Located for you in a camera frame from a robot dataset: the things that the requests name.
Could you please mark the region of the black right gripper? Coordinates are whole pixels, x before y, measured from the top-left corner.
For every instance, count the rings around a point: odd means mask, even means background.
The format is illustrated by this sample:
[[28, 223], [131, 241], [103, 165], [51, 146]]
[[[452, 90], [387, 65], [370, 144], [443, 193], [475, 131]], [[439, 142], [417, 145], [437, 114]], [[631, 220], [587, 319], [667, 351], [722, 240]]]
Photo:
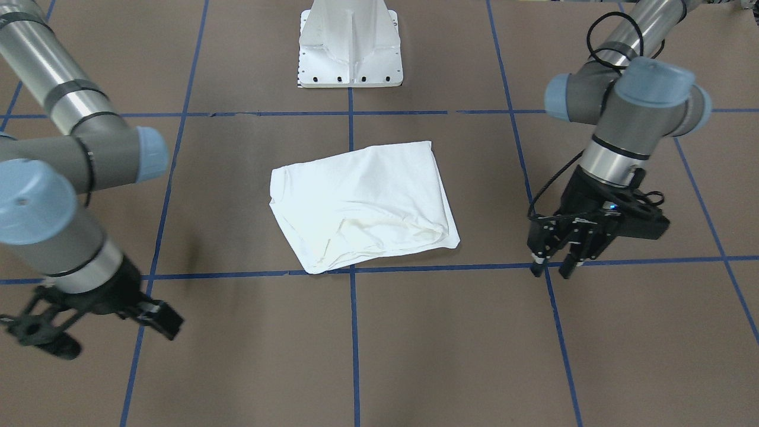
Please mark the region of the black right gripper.
[[2, 326], [21, 346], [34, 346], [64, 360], [76, 359], [82, 351], [81, 344], [67, 330], [86, 314], [116, 314], [174, 340], [184, 318], [168, 303], [144, 294], [141, 282], [140, 271], [125, 257], [110, 279], [83, 294], [37, 286], [21, 313], [2, 315]]

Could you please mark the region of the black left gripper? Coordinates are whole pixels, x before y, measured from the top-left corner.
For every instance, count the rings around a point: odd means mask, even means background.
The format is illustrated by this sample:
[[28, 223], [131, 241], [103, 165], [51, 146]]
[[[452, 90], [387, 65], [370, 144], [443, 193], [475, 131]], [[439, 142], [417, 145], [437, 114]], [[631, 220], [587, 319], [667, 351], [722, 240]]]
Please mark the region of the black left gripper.
[[647, 175], [635, 167], [628, 186], [611, 186], [576, 167], [551, 215], [528, 207], [531, 222], [528, 248], [533, 262], [530, 271], [540, 278], [556, 252], [569, 246], [559, 267], [563, 279], [570, 279], [586, 260], [596, 259], [617, 237], [658, 240], [669, 229], [670, 220], [661, 205], [661, 192], [643, 193], [639, 186]]

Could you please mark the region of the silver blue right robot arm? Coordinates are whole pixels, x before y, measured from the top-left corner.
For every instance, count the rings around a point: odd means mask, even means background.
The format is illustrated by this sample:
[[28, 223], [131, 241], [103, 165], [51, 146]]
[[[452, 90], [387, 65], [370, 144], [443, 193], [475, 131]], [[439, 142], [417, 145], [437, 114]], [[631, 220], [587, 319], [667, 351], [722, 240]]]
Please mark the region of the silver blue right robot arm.
[[60, 130], [41, 139], [2, 134], [2, 245], [44, 278], [2, 325], [20, 345], [64, 360], [81, 353], [68, 329], [87, 314], [115, 314], [174, 340], [182, 316], [143, 293], [140, 270], [79, 201], [163, 175], [164, 138], [125, 122], [35, 1], [2, 2], [1, 40], [3, 59]]

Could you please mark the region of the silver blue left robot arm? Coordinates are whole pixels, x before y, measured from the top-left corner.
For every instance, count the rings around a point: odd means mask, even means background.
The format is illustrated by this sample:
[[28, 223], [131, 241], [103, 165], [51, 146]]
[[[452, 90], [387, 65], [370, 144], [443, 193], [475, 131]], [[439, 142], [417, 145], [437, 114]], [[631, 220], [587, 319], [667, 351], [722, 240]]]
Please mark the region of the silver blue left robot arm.
[[691, 71], [657, 59], [666, 36], [700, 6], [699, 1], [640, 1], [623, 22], [594, 45], [574, 74], [547, 85], [544, 107], [553, 118], [595, 127], [590, 142], [563, 171], [572, 175], [557, 210], [528, 208], [531, 272], [539, 278], [548, 261], [569, 249], [559, 273], [569, 278], [618, 237], [658, 240], [669, 228], [664, 195], [640, 189], [645, 165], [662, 138], [700, 129], [712, 100]]

